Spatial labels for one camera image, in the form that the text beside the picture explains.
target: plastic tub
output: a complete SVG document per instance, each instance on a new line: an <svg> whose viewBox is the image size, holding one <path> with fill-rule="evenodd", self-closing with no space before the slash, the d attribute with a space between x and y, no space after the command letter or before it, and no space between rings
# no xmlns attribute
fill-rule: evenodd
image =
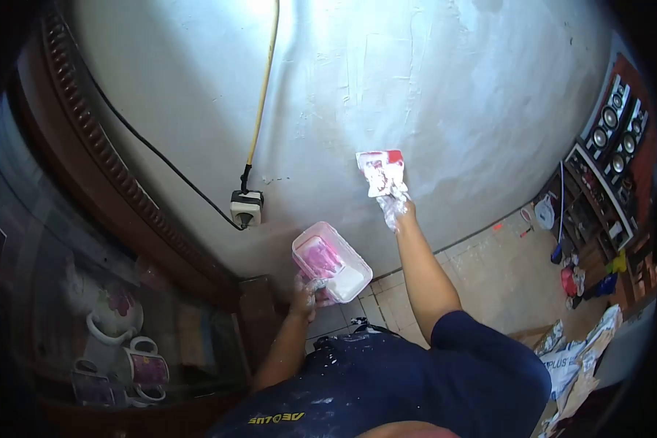
<svg viewBox="0 0 657 438"><path fill-rule="evenodd" d="M292 242L292 258L310 279L326 278L326 291L349 303L372 280L372 269L326 222L317 222Z"/></svg>

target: navy blue shirt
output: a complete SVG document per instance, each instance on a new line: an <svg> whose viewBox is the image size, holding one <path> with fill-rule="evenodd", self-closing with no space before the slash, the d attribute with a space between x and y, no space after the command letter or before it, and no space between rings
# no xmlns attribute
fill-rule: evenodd
<svg viewBox="0 0 657 438"><path fill-rule="evenodd" d="M207 436L355 437L419 420L462 438L528 438L550 396L531 349L464 311L438 320L430 350L368 331L324 340L297 376L244 400Z"/></svg>

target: wall putty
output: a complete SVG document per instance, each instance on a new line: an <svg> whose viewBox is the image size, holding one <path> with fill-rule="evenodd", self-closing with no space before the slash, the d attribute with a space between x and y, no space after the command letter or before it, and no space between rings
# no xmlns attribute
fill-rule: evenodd
<svg viewBox="0 0 657 438"><path fill-rule="evenodd" d="M611 30L595 2L289 1L280 6L249 187L264 223L238 232L108 118L127 164L243 277L296 268L291 241L327 221L376 276L400 267L356 151L401 149L436 250L539 190L590 116ZM227 210L261 87L271 0L82 0L71 24L125 117Z"/></svg>

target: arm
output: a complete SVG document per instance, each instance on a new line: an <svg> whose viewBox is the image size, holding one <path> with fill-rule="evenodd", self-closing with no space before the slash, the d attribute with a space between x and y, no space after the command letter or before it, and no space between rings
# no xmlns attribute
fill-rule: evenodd
<svg viewBox="0 0 657 438"><path fill-rule="evenodd" d="M268 356L253 379L253 392L286 381L299 371L304 362L304 343L308 326L306 315L289 312Z"/></svg>
<svg viewBox="0 0 657 438"><path fill-rule="evenodd" d="M252 392L286 381L297 374L304 363L304 346L309 323L314 320L315 291L323 287L314 280L302 285L300 277L295 280L295 296L289 314L282 322L280 332L270 346L270 352L253 379Z"/></svg>
<svg viewBox="0 0 657 438"><path fill-rule="evenodd" d="M404 271L406 291L421 334L431 344L431 332L438 320L448 312L462 309L456 288L431 252L416 222L413 203L396 217L396 242Z"/></svg>

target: hand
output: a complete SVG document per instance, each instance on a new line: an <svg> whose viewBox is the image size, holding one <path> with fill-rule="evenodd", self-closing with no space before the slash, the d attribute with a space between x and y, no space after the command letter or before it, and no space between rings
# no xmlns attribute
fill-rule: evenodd
<svg viewBox="0 0 657 438"><path fill-rule="evenodd" d="M400 191L394 185L391 188L391 195L378 196L377 204L380 205L385 213L385 223L392 232L399 230L399 220L403 216L416 217L416 208L407 192Z"/></svg>
<svg viewBox="0 0 657 438"><path fill-rule="evenodd" d="M289 312L312 322L316 318L316 307L329 306L335 302L326 295L326 279L316 278L306 284L305 280L301 272L294 277L294 297Z"/></svg>

